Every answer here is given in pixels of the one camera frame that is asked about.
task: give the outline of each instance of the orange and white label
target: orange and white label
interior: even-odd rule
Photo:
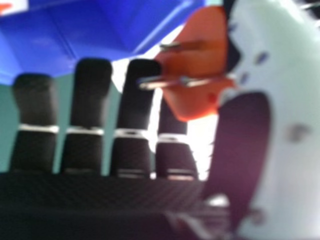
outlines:
[[[0,0],[0,16],[27,11],[29,0]]]

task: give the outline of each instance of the teal surface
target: teal surface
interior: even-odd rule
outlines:
[[[68,75],[57,78],[56,88],[58,94],[58,125],[60,126],[60,131],[55,151],[54,173],[58,173],[59,171],[65,133],[69,126],[73,76]],[[111,84],[106,105],[107,118],[104,135],[103,175],[107,175],[109,173],[111,147],[114,129],[116,127],[120,98],[121,94],[117,91],[116,87]],[[0,85],[0,172],[6,172],[9,169],[11,152],[19,124],[18,117],[18,110],[11,93],[11,87]]]

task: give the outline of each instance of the orange object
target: orange object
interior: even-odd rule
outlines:
[[[163,95],[174,115],[188,121],[217,113],[217,100],[221,91],[233,87],[227,79],[227,19],[219,6],[204,7],[196,11],[173,41],[174,47],[156,56],[162,64],[163,79],[178,82],[181,76],[212,79],[206,85],[164,87]]]
[[[2,14],[3,11],[5,11],[11,7],[12,7],[11,3],[0,3],[0,15]]]

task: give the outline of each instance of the blue object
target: blue object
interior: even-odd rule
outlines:
[[[70,74],[84,57],[142,54],[204,0],[29,0],[0,18],[0,84],[21,73]]]

